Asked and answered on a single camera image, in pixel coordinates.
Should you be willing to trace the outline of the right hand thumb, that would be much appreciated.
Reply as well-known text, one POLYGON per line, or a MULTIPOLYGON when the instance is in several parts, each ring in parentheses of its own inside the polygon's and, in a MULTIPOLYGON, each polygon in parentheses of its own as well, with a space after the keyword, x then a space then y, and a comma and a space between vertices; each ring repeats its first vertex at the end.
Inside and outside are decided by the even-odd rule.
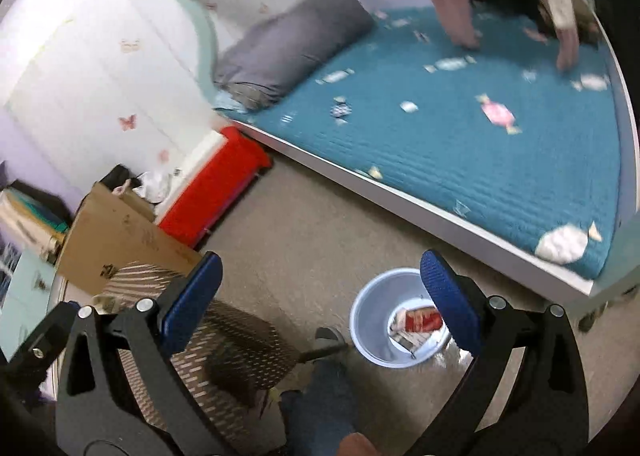
POLYGON ((345 436, 338 446, 336 456, 380 456, 381 453, 362 433, 345 436))

